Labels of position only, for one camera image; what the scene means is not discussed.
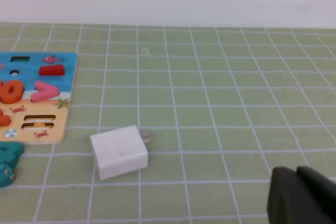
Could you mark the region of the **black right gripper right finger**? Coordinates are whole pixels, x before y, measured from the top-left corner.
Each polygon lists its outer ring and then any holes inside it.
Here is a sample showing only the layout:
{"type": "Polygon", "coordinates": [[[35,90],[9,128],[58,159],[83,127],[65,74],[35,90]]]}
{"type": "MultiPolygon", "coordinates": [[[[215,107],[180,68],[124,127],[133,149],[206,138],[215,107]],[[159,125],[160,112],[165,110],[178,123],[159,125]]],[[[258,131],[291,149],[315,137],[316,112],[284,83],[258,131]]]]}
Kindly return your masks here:
{"type": "Polygon", "coordinates": [[[320,202],[335,202],[335,183],[307,166],[299,166],[297,175],[320,202]]]}

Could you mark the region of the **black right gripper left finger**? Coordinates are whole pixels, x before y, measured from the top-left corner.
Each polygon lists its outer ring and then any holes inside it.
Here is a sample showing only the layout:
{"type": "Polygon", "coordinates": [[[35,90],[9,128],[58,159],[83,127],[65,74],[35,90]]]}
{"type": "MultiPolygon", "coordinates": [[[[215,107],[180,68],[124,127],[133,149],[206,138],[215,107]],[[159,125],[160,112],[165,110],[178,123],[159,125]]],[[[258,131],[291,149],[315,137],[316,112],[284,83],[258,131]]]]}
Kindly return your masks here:
{"type": "Polygon", "coordinates": [[[335,202],[320,202],[296,170],[272,170],[267,201],[270,223],[335,223],[335,202]]]}

